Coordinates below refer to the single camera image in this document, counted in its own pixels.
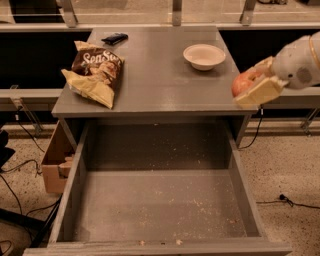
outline cardboard box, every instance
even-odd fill
[[[54,130],[48,149],[41,162],[47,193],[63,193],[71,168],[73,148],[60,124]]]

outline black cable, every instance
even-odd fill
[[[12,190],[12,188],[10,187],[9,183],[6,181],[6,179],[0,174],[0,178],[4,181],[4,183],[7,185],[7,187],[9,188],[9,190],[11,191],[12,195],[15,197],[15,199],[17,200],[17,203],[19,205],[19,210],[20,210],[20,214],[21,216],[23,216],[23,213],[22,213],[22,207],[21,207],[21,203],[19,201],[19,198],[17,197],[17,195],[14,193],[14,191]],[[29,237],[32,241],[32,235],[30,233],[30,231],[25,227],[23,226],[23,228],[28,232],[29,234]]]
[[[37,209],[34,209],[34,210],[29,211],[29,212],[26,214],[26,217],[28,217],[28,215],[31,214],[31,213],[33,213],[33,212],[43,211],[43,210],[49,209],[49,208],[51,208],[51,207],[54,207],[54,209],[53,209],[53,210],[50,212],[50,214],[48,215],[47,219],[44,221],[44,223],[45,223],[45,224],[44,224],[44,227],[45,227],[45,226],[47,225],[47,223],[48,223],[48,219],[50,218],[50,216],[52,216],[52,212],[55,211],[55,208],[60,205],[61,198],[62,198],[62,196],[60,196],[59,199],[58,199],[56,202],[54,202],[53,204],[51,204],[51,205],[49,205],[49,206],[45,206],[45,207],[42,207],[42,208],[37,208]]]
[[[21,128],[30,136],[30,138],[33,140],[34,144],[36,144],[36,146],[39,148],[39,150],[44,153],[45,151],[39,146],[39,144],[36,142],[36,140],[31,135],[31,133],[26,128],[23,127],[23,125],[20,123],[19,120],[17,120],[17,122],[21,126]]]
[[[38,232],[37,236],[34,238],[32,241],[30,248],[37,248],[41,244],[45,234],[48,232],[49,228],[51,227],[54,219],[56,218],[56,215],[58,213],[60,201],[61,201],[62,196],[58,199],[58,201],[55,203],[54,208],[51,210],[50,214],[48,215],[44,226],[42,229]]]
[[[7,187],[9,188],[9,190],[11,191],[12,195],[16,198],[17,202],[18,202],[18,205],[19,205],[19,209],[20,209],[20,214],[22,214],[22,207],[21,207],[21,204],[20,204],[20,201],[17,197],[17,195],[14,193],[14,191],[12,190],[12,188],[10,187],[9,183],[6,181],[6,179],[0,174],[0,178],[4,181],[4,183],[7,185]]]
[[[256,134],[254,135],[253,140],[251,141],[251,143],[249,145],[241,147],[241,148],[239,148],[239,150],[249,148],[255,142],[255,140],[256,140],[256,138],[258,137],[258,134],[259,134],[259,129],[260,129],[260,125],[261,125],[262,119],[263,119],[263,108],[261,107],[261,109],[260,109],[260,120],[259,120],[259,123],[258,123],[258,126],[257,126],[257,130],[256,130]]]
[[[289,204],[291,207],[293,206],[300,206],[300,207],[306,207],[306,208],[311,208],[311,209],[319,209],[319,206],[313,206],[313,205],[306,205],[306,204],[297,204],[293,201],[291,201],[288,197],[286,197],[285,195],[281,194],[279,196],[280,200],[277,201],[270,201],[270,202],[257,202],[257,204],[274,204],[274,203],[287,203]]]
[[[31,211],[29,211],[29,212],[26,214],[26,216],[28,216],[30,213],[33,213],[33,212],[43,211],[43,210],[49,209],[49,208],[57,205],[58,203],[60,203],[60,201],[61,201],[61,196],[60,196],[59,199],[58,199],[56,202],[54,202],[53,204],[51,204],[51,205],[49,205],[49,206],[46,206],[46,207],[42,207],[42,208],[38,208],[38,209],[31,210]]]
[[[9,170],[3,170],[3,169],[1,169],[1,170],[0,170],[0,173],[2,172],[2,173],[5,173],[5,174],[6,174],[6,173],[15,172],[15,171],[19,170],[22,166],[24,166],[24,165],[26,165],[27,163],[30,163],[30,162],[35,162],[35,164],[36,164],[36,170],[37,170],[36,176],[37,176],[37,175],[41,175],[42,172],[40,172],[39,164],[38,164],[38,162],[37,162],[35,159],[26,160],[26,161],[24,161],[22,164],[19,164],[19,165],[17,165],[16,167],[13,167],[13,168],[11,168],[11,169],[9,169]]]

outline white bowl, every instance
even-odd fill
[[[226,55],[224,51],[213,45],[195,44],[189,46],[183,52],[184,58],[198,70],[211,70],[214,66],[222,63]]]

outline gray table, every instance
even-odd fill
[[[124,32],[129,40],[107,46],[101,39]],[[76,148],[83,118],[158,122],[184,118],[227,118],[236,143],[256,109],[243,110],[233,102],[231,83],[239,73],[214,26],[96,28],[88,42],[125,58],[112,110],[74,94],[65,86],[52,114],[58,117]],[[208,72],[197,71],[183,57],[193,44],[211,44],[224,50],[226,60]]]
[[[236,143],[256,109],[233,103],[238,70],[218,30],[97,28],[89,42],[113,32],[129,35],[111,48],[126,59],[114,108],[64,88],[53,114],[76,152],[49,246],[25,255],[288,254],[247,185]],[[194,70],[182,53],[197,43],[226,61]]]

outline table top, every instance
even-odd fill
[[[115,46],[101,41],[115,32],[126,33],[129,39]],[[114,107],[110,110],[85,99],[66,85],[52,111],[55,117],[245,115],[257,111],[243,110],[233,102],[231,84],[239,71],[215,26],[96,28],[88,42],[125,59]],[[217,46],[226,60],[210,71],[198,71],[183,57],[183,51],[194,44]]]

